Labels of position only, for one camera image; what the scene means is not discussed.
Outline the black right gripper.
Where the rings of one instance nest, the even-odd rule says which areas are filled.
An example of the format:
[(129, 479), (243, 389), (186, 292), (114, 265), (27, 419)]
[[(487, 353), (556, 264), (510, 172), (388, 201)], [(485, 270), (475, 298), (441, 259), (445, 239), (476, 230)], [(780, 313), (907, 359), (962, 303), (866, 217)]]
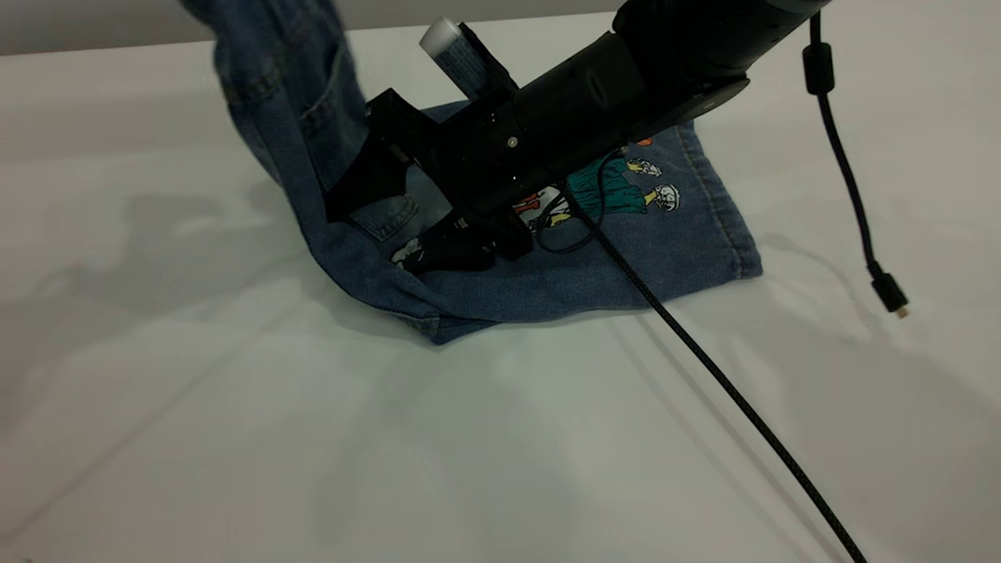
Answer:
[(472, 32), (464, 40), (485, 65), (487, 90), (440, 124), (393, 90), (379, 94), (369, 104), (369, 127), (391, 145), (362, 146), (325, 193), (328, 222), (344, 222), (403, 196), (408, 167), (418, 165), (467, 229), (442, 220), (408, 240), (403, 269), (412, 274), (489, 270), (491, 247), (507, 259), (528, 253), (530, 232), (514, 205), (628, 143), (628, 127), (646, 104), (646, 83), (616, 34), (523, 87)]

